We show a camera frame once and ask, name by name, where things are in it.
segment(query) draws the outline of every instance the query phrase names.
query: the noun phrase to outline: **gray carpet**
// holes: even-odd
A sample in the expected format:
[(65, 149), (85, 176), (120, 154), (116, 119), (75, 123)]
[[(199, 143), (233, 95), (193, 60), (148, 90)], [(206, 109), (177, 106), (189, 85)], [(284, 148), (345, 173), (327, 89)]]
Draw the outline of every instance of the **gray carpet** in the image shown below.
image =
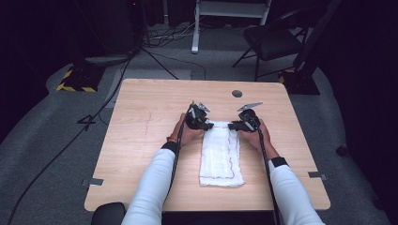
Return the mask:
[[(148, 49), (167, 57), (193, 62), (201, 67), (156, 56), (170, 70), (191, 72), (192, 80), (251, 82), (254, 59), (231, 68), (247, 48), (242, 30), (225, 27), (202, 32), (199, 53), (191, 54), (191, 36), (161, 48)], [(268, 62), (262, 71), (288, 66), (294, 57)], [(10, 212), (29, 182), (83, 125), (77, 121), (94, 114), (106, 99), (120, 66), (108, 67), (97, 93), (55, 91), (69, 66), (60, 68), (48, 81), (50, 95), (35, 106), (0, 145), (0, 224), (7, 224)], [(128, 69), (162, 69), (145, 52), (137, 54)], [(344, 143), (344, 126), (329, 82), (321, 70), (314, 74), (320, 96), (290, 96), (305, 138), (330, 197), (331, 208), (319, 212), (326, 224), (389, 224), (383, 211), (373, 206), (370, 184), (350, 157), (339, 157), (335, 149)], [(270, 75), (260, 82), (276, 82)], [(113, 109), (100, 116), (108, 123)], [(90, 224), (92, 213), (84, 210), (86, 187), (80, 186), (95, 169), (107, 130), (98, 118), (44, 172), (29, 189), (12, 224)]]

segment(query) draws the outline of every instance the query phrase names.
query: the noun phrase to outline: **black chair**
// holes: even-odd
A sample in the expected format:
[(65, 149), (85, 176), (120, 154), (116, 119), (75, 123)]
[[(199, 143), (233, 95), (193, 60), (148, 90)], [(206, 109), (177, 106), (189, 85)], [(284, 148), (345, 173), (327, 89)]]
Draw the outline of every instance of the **black chair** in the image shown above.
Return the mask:
[[(303, 48), (307, 39), (310, 28), (315, 27), (319, 19), (325, 14), (326, 7), (307, 7), (290, 11), (273, 22), (266, 23), (255, 27), (247, 28), (243, 32), (243, 36), (248, 42), (250, 48), (240, 56), (232, 67), (234, 68), (240, 60), (256, 56), (255, 76), (263, 77), (277, 71), (258, 75), (259, 61), (269, 61), (282, 58), (287, 55), (299, 53)], [(290, 30), (301, 28), (299, 32), (293, 34)], [(251, 50), (253, 55), (246, 56)]]

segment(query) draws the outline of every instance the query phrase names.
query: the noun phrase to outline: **black cable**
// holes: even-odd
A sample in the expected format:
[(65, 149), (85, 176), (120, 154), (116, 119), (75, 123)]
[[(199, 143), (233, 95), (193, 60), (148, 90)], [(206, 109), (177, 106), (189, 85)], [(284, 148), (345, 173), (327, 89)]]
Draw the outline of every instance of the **black cable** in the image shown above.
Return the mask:
[(158, 60), (157, 58), (155, 58), (155, 56), (153, 56), (151, 52), (148, 52), (148, 51), (147, 51), (146, 49), (144, 49), (143, 47), (141, 47), (141, 49), (142, 49), (144, 52), (146, 52), (147, 54), (149, 54), (149, 56), (151, 56), (153, 59), (155, 59), (155, 61), (156, 61), (159, 65), (161, 65), (161, 67), (163, 67), (164, 70), (166, 70), (166, 71), (167, 71), (168, 73), (170, 73), (174, 78), (176, 78), (176, 80), (179, 80), (179, 78), (176, 77), (176, 75), (174, 75), (174, 74), (172, 73), (172, 71), (170, 71), (168, 68), (166, 68), (161, 62), (159, 62), (159, 60)]
[[(176, 34), (176, 33), (181, 33), (182, 31), (184, 31), (185, 29), (187, 29), (188, 27), (185, 27), (185, 28), (175, 28), (175, 30), (177, 30), (178, 29), (178, 31), (175, 31), (174, 33)], [(160, 35), (159, 34), (159, 32), (160, 31), (164, 31), (165, 30), (165, 32), (163, 32), (163, 35)], [(152, 37), (159, 37), (159, 36), (164, 36), (164, 35), (166, 35), (166, 33), (168, 32), (170, 30), (170, 28), (164, 28), (164, 29), (157, 29), (157, 30), (148, 30), (148, 33), (150, 34), (150, 33), (155, 33), (156, 35), (154, 35), (154, 36), (152, 36)]]
[(190, 105), (190, 107), (188, 108), (187, 112), (185, 113), (184, 120), (182, 121), (182, 124), (181, 124), (181, 126), (179, 127), (178, 135), (176, 136), (176, 157), (175, 157), (175, 161), (174, 161), (174, 163), (173, 163), (172, 177), (171, 177), (171, 181), (170, 181), (169, 191), (167, 192), (167, 196), (168, 196), (169, 193), (170, 193), (170, 189), (172, 188), (173, 181), (174, 181), (174, 177), (175, 177), (175, 175), (176, 175), (176, 164), (177, 164), (177, 162), (178, 162), (179, 149), (181, 148), (182, 132), (183, 132), (183, 130), (184, 130), (184, 125), (185, 125), (185, 122), (187, 121), (187, 115), (188, 115), (190, 109), (191, 109), (191, 105)]
[(175, 59), (175, 58), (166, 57), (166, 56), (164, 56), (162, 54), (159, 54), (159, 53), (151, 52), (151, 54), (158, 55), (158, 56), (161, 56), (161, 57), (166, 58), (166, 59), (176, 60), (176, 61), (181, 62), (181, 63), (194, 64), (194, 65), (202, 68), (202, 70), (205, 72), (204, 77), (205, 77), (205, 80), (206, 80), (206, 69), (204, 67), (202, 67), (201, 65), (199, 65), (199, 64), (196, 64), (196, 63), (193, 63), (193, 62), (188, 62), (188, 61), (183, 61), (183, 60), (179, 60), (179, 59)]
[(165, 33), (164, 33), (163, 35), (160, 36), (160, 37), (162, 37), (162, 36), (164, 36), (164, 37), (160, 38), (158, 44), (144, 44), (144, 46), (147, 47), (147, 48), (164, 47), (164, 46), (166, 46), (167, 44), (169, 44), (170, 42), (172, 42), (174, 40), (181, 40), (183, 38), (186, 38), (187, 36), (193, 35), (193, 33), (188, 33), (187, 35), (182, 35), (186, 31), (191, 31), (193, 28), (194, 27), (193, 27), (193, 24), (192, 24), (192, 25), (188, 26), (187, 28), (182, 28), (181, 32), (179, 32), (179, 31), (177, 32), (175, 30), (175, 32), (173, 32), (171, 34), (168, 34), (168, 35), (165, 35)]
[(100, 117), (100, 113), (99, 113), (99, 120), (100, 120), (104, 125), (109, 126), (109, 124), (106, 123), (105, 121), (103, 121), (102, 117)]
[(263, 159), (264, 159), (264, 162), (266, 164), (269, 191), (271, 193), (272, 203), (273, 203), (273, 206), (274, 206), (274, 219), (276, 221), (276, 225), (280, 225), (281, 221), (280, 221), (280, 218), (279, 218), (279, 207), (278, 207), (278, 204), (276, 203), (275, 194), (274, 194), (274, 191), (273, 191), (273, 188), (272, 188), (272, 183), (271, 183), (271, 177), (270, 177), (270, 174), (269, 174), (268, 158), (267, 158), (267, 153), (266, 153), (266, 147), (264, 145), (264, 135), (263, 135), (263, 132), (261, 131), (261, 128), (260, 128), (259, 125), (257, 125), (257, 131), (258, 131), (258, 136), (260, 138), (260, 145), (261, 145), (261, 151), (263, 152)]
[(133, 55), (130, 57), (129, 61), (127, 62), (127, 64), (125, 64), (125, 67), (123, 69), (123, 73), (120, 76), (120, 80), (116, 85), (116, 88), (114, 90), (114, 92), (108, 97), (108, 99), (106, 99), (106, 101), (102, 104), (102, 106), (100, 107), (100, 109), (94, 114), (94, 116), (90, 117), (89, 121), (87, 122), (87, 124), (72, 138), (72, 140), (70, 142), (67, 143), (67, 145), (64, 146), (64, 148), (62, 148), (62, 150), (55, 155), (55, 157), (53, 157), (53, 159), (51, 159), (50, 162), (47, 163), (47, 165), (35, 176), (35, 178), (29, 183), (29, 185), (26, 187), (26, 189), (23, 191), (23, 194), (20, 196), (20, 198), (18, 199), (18, 201), (15, 203), (14, 208), (12, 209), (11, 215), (8, 218), (8, 225), (11, 224), (15, 213), (17, 212), (17, 208), (20, 205), (24, 195), (27, 193), (27, 191), (35, 184), (35, 182), (40, 178), (40, 176), (53, 164), (53, 162), (59, 157), (61, 156), (67, 149), (68, 147), (83, 133), (83, 131), (91, 124), (91, 122), (97, 117), (97, 115), (100, 114), (100, 112), (106, 107), (106, 105), (109, 103), (109, 101), (112, 99), (112, 97), (115, 95), (119, 85), (121, 84), (121, 82), (123, 81), (123, 77), (124, 77), (124, 73), (126, 71), (127, 66), (129, 65), (131, 59), (132, 59)]

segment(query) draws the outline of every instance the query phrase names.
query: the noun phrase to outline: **table leg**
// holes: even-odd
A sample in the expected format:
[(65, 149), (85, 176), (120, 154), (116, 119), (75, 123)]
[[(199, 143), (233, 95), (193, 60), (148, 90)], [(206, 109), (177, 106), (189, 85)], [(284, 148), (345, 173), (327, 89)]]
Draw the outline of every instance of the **table leg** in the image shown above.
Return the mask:
[(196, 9), (195, 9), (195, 30), (193, 33), (192, 40), (192, 53), (199, 52), (199, 15), (200, 15), (200, 0), (196, 0)]
[(266, 24), (267, 16), (269, 13), (269, 8), (271, 7), (271, 2), (272, 2), (272, 0), (267, 0), (267, 2), (266, 2), (266, 6), (264, 7), (264, 14), (263, 14), (263, 17), (261, 18), (260, 25)]

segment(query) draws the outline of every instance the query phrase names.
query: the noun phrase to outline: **dark background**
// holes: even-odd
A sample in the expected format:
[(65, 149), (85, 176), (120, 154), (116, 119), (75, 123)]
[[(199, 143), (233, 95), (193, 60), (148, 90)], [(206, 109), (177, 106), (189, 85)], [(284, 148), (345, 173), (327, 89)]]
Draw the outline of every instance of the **dark background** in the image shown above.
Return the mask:
[[(81, 9), (73, 1), (2, 1), (0, 111), (4, 121), (0, 142), (48, 94), (47, 79), (73, 61), (69, 48), (84, 57), (111, 53), (94, 34), (114, 50), (123, 52), (131, 47), (134, 43), (131, 38), (120, 34), (134, 35), (142, 29), (142, 15), (137, 6), (132, 7), (133, 1), (116, 2), (119, 4), (114, 5), (116, 8), (126, 5), (125, 14), (120, 13), (118, 19), (130, 19), (109, 30), (111, 28), (104, 23), (107, 18), (100, 15), (113, 12), (112, 7), (109, 7), (111, 11), (101, 7), (106, 3), (104, 0), (95, 4), (79, 0)], [(320, 1), (274, 0), (268, 20), (313, 2)], [(167, 3), (171, 26), (192, 22), (193, 0), (183, 3), (168, 0)], [(64, 14), (59, 13), (59, 9), (64, 9)], [(147, 1), (145, 9), (149, 25), (164, 23), (161, 0)], [(309, 54), (311, 63), (318, 65), (328, 77), (341, 108), (349, 154), (371, 182), (392, 224), (398, 223), (395, 214), (398, 194), (393, 184), (398, 172), (395, 162), (398, 157), (395, 137), (398, 125), (395, 106), (397, 11), (389, 1), (343, 0)], [(61, 15), (69, 16), (60, 19)], [(206, 23), (214, 22), (209, 18)]]

